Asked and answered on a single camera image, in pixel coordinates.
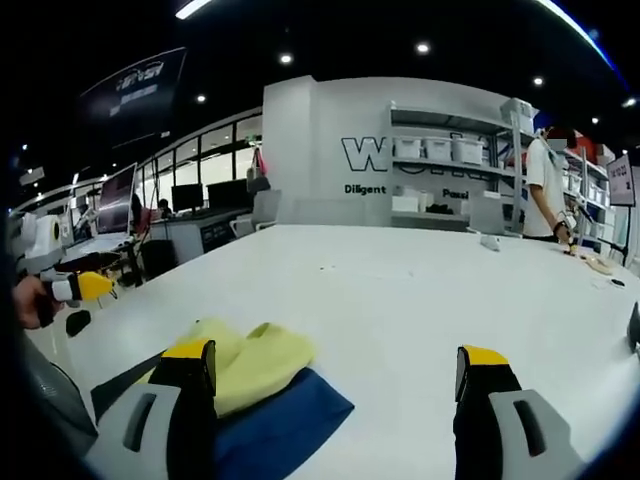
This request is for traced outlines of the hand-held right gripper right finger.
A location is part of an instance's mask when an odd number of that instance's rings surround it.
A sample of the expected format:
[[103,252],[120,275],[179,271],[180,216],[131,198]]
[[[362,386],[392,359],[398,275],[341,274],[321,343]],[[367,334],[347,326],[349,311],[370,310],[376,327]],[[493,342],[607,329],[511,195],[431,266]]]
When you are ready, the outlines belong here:
[[455,402],[457,479],[574,479],[581,473],[569,424],[537,391],[521,387],[500,353],[457,349]]

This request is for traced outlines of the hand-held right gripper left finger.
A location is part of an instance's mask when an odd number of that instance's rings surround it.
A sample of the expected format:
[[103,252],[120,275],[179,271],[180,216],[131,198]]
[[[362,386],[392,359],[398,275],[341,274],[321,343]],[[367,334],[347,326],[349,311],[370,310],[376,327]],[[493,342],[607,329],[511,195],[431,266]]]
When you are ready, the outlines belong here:
[[98,417],[86,462],[100,479],[214,479],[216,342],[178,344]]

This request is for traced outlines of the person's left hand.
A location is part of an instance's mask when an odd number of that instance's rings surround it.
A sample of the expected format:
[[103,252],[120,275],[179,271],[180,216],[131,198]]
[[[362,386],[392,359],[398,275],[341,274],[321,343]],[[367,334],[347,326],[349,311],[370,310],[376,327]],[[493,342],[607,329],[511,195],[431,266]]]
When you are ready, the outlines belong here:
[[63,304],[47,294],[43,282],[35,276],[26,276],[12,289],[15,312],[22,327],[37,330],[49,325]]

